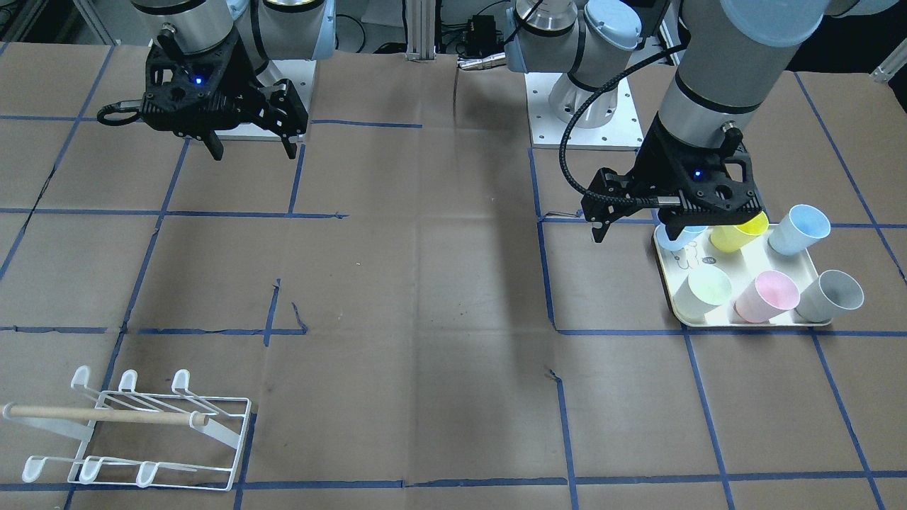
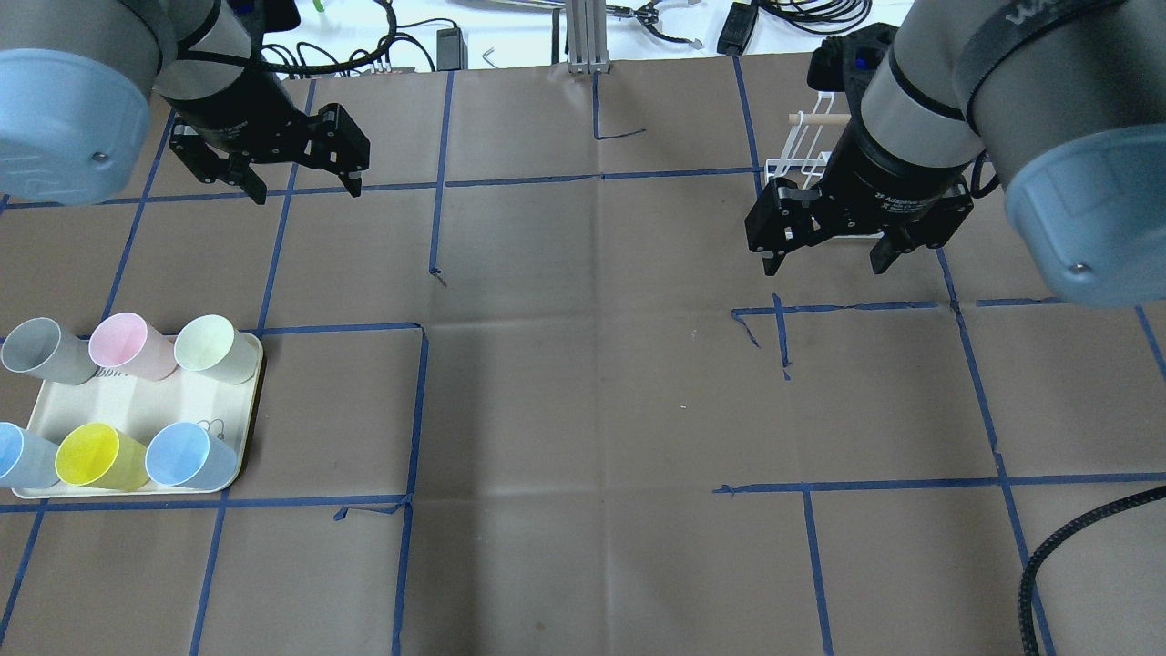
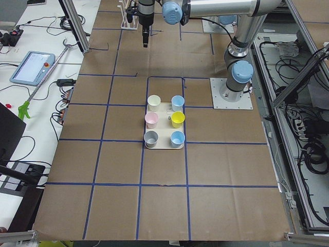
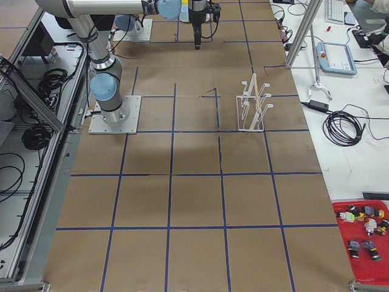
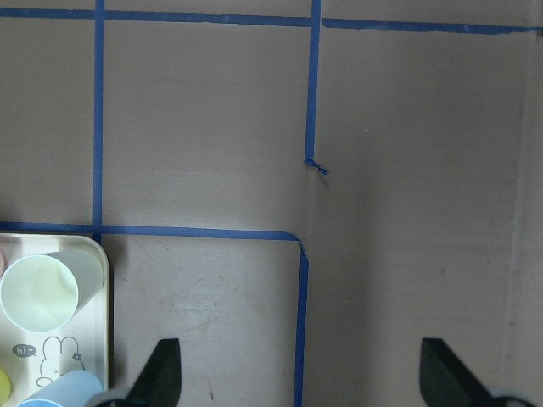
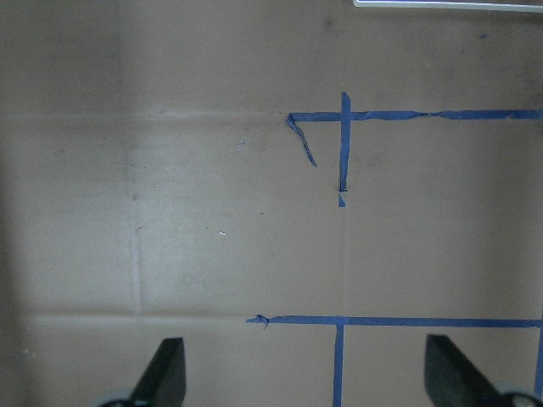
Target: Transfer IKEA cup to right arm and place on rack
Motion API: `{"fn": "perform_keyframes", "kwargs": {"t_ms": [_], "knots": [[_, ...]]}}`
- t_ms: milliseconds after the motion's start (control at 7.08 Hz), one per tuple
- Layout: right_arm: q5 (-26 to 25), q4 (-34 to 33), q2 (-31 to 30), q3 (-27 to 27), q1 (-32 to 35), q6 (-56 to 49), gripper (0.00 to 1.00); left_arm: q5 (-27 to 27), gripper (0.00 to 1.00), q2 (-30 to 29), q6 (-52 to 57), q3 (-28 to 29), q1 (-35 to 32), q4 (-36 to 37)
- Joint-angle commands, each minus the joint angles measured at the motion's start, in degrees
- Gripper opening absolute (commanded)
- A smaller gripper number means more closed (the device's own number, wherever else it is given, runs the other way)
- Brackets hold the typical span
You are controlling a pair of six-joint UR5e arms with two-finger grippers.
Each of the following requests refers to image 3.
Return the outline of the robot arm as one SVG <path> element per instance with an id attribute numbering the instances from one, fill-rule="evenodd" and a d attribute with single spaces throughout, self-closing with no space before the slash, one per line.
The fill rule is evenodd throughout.
<path id="1" fill-rule="evenodd" d="M 182 25 L 190 19 L 206 16 L 239 15 L 236 33 L 228 45 L 224 60 L 228 78 L 220 88 L 220 96 L 228 102 L 237 102 L 253 75 L 253 67 L 244 58 L 249 52 L 256 34 L 268 13 L 276 9 L 280 1 L 162 1 L 164 20 Z"/>
<path id="2" fill-rule="evenodd" d="M 139 24 L 142 25 L 142 42 L 143 47 L 147 48 L 150 36 L 150 27 L 154 23 L 154 0 L 138 1 Z"/>

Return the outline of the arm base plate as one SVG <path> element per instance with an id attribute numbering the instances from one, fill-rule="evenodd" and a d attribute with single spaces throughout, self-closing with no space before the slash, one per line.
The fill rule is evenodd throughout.
<path id="1" fill-rule="evenodd" d="M 226 85 L 226 78 L 210 78 L 213 108 L 216 110 L 253 110 L 246 85 L 241 92 L 233 92 Z"/>

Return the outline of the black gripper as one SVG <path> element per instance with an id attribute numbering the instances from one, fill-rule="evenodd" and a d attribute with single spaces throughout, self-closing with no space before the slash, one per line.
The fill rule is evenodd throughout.
<path id="1" fill-rule="evenodd" d="M 150 35 L 150 27 L 154 23 L 154 14 L 141 14 L 140 15 L 140 25 L 142 25 L 142 38 L 143 38 L 143 47 L 148 47 L 148 40 Z"/>

